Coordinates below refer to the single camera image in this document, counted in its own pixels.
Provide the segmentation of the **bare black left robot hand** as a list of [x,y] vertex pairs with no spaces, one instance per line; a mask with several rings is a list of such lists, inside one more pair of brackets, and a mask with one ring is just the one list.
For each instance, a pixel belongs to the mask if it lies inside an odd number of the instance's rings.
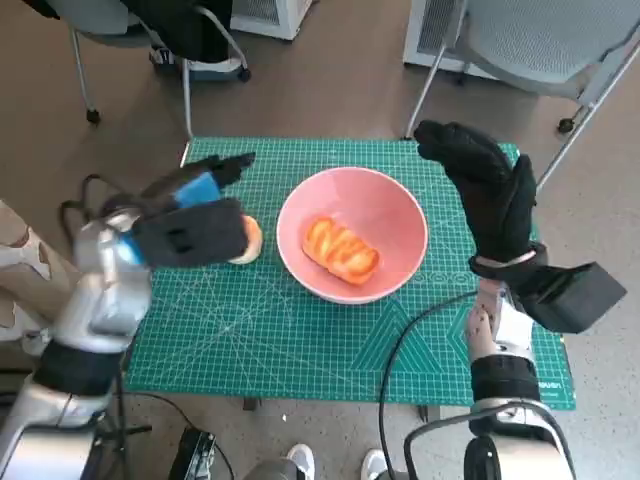
[[239,181],[243,171],[252,166],[255,156],[254,152],[225,158],[210,155],[185,164],[154,181],[140,198],[168,210],[218,201],[222,190]]

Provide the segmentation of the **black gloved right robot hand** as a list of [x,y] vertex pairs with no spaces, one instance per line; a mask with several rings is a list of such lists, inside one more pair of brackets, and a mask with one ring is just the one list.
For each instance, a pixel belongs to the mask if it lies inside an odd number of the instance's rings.
[[536,183],[528,156],[511,164],[492,137],[456,122],[424,120],[414,138],[420,156],[439,163],[455,185],[479,257],[508,263],[532,250]]

